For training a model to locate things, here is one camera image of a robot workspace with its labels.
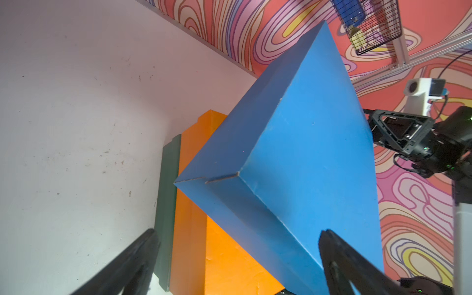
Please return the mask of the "blue shoebox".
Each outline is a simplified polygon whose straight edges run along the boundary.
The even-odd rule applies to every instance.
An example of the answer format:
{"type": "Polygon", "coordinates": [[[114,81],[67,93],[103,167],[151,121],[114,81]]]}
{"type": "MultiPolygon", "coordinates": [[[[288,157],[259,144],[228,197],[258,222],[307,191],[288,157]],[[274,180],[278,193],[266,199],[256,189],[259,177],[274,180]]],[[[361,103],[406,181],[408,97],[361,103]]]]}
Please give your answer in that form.
{"type": "Polygon", "coordinates": [[[384,266],[372,133],[325,22],[266,68],[175,184],[297,295],[328,293],[326,229],[384,266]]]}

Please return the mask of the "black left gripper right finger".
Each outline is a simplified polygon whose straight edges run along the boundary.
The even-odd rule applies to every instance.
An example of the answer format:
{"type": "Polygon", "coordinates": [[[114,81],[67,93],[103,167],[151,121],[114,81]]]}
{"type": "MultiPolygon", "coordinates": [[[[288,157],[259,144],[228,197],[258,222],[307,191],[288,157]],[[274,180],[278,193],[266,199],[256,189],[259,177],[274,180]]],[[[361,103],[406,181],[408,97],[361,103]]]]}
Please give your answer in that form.
{"type": "Polygon", "coordinates": [[[332,230],[322,231],[318,248],[331,295],[406,295],[332,230]]]}

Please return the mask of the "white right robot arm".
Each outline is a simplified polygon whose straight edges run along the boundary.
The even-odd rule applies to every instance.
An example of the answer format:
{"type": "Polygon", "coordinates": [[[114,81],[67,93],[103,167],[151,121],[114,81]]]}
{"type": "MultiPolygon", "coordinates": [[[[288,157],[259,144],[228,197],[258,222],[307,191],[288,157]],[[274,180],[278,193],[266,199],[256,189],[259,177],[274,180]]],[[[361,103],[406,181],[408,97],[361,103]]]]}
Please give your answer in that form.
{"type": "Polygon", "coordinates": [[[377,146],[395,152],[393,162],[425,179],[444,174],[452,181],[454,201],[454,281],[446,286],[415,276],[400,285],[425,295],[469,295],[472,292],[472,109],[461,106],[446,120],[385,110],[365,109],[377,146]]]}

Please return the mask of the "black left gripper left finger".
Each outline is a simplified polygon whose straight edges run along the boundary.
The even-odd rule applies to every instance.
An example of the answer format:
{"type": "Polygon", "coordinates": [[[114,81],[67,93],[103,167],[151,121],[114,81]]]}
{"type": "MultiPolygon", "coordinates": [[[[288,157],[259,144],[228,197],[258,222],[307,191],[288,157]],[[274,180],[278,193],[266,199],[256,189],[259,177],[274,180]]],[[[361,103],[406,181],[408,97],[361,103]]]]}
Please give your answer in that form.
{"type": "Polygon", "coordinates": [[[148,229],[99,273],[78,288],[75,295],[145,295],[161,242],[148,229]]]}

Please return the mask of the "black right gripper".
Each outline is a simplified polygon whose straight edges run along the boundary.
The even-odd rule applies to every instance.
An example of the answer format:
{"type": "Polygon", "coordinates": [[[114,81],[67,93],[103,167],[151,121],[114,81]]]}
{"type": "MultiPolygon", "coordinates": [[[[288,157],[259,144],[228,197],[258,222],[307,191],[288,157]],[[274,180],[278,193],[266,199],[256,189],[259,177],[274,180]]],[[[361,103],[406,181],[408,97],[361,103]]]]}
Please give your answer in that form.
{"type": "Polygon", "coordinates": [[[374,144],[408,157],[424,178],[445,173],[454,181],[472,177],[472,109],[457,108],[435,124],[428,116],[364,109],[374,144]]]}

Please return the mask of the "orange shoebox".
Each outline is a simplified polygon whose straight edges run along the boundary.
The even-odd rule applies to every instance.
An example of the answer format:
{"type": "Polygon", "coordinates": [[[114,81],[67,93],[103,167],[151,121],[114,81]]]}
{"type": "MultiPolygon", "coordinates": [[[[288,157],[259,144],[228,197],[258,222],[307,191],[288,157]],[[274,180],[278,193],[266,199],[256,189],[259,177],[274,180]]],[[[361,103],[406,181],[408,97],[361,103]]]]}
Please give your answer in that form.
{"type": "Polygon", "coordinates": [[[181,190],[177,191],[170,292],[275,295],[283,285],[181,190]]]}

